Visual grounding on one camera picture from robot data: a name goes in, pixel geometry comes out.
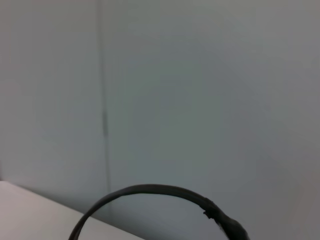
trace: gray wall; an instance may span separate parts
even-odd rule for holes
[[[1,178],[84,211],[107,192],[96,5],[0,3]]]
[[[171,184],[251,239],[320,235],[320,4],[105,0],[111,190]],[[191,203],[130,196],[114,224],[146,239],[225,239]]]

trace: white wall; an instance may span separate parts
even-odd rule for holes
[[[85,211],[107,192],[96,3],[0,3],[1,178]]]
[[[105,0],[111,190],[171,184],[251,239],[320,235],[320,4]],[[114,224],[145,239],[225,239],[191,203],[130,196]]]

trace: white desk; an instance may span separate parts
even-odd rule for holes
[[[1,240],[68,240],[83,214],[0,181]],[[130,233],[89,218],[79,240],[142,240]]]

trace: black cable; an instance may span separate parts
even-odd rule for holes
[[[129,186],[104,196],[82,216],[82,218],[78,221],[78,223],[72,230],[68,240],[78,240],[79,234],[85,222],[98,209],[117,198],[133,194],[161,194],[186,199],[190,202],[193,202],[194,204],[199,205],[200,208],[205,211],[204,214],[209,219],[214,219],[214,221],[220,226],[221,230],[224,231],[229,240],[249,240],[248,234],[246,230],[241,226],[241,224],[236,220],[228,217],[217,205],[215,205],[208,198],[182,187],[160,184],[142,184]]]

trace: table surface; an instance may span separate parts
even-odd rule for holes
[[[1,240],[68,240],[83,214],[31,191],[0,181]],[[90,217],[79,240],[142,240]]]

